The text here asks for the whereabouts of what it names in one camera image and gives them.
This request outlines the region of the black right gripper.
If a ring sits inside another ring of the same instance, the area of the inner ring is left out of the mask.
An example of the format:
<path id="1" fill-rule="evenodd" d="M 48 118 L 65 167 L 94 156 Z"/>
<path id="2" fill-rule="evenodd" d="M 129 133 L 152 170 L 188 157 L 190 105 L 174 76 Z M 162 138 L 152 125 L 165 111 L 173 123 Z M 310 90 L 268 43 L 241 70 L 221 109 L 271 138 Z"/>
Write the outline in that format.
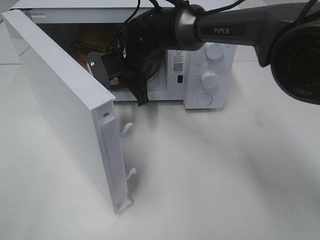
<path id="1" fill-rule="evenodd" d="M 146 73 L 165 50 L 181 50 L 176 29 L 183 9 L 161 7 L 133 18 L 121 31 L 124 44 L 117 64 L 120 82 L 128 87 L 138 107 L 149 102 Z"/>

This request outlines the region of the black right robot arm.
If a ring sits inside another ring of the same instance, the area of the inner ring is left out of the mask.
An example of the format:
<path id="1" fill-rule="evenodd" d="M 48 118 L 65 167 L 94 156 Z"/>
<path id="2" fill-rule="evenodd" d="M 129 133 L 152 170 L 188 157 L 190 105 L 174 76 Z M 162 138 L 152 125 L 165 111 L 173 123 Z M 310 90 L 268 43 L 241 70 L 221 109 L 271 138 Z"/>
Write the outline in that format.
<path id="1" fill-rule="evenodd" d="M 118 65 L 139 105 L 148 102 L 145 72 L 163 50 L 196 51 L 205 43 L 251 46 L 290 97 L 320 103 L 320 3 L 283 3 L 206 11 L 188 1 L 155 5 L 126 26 Z"/>

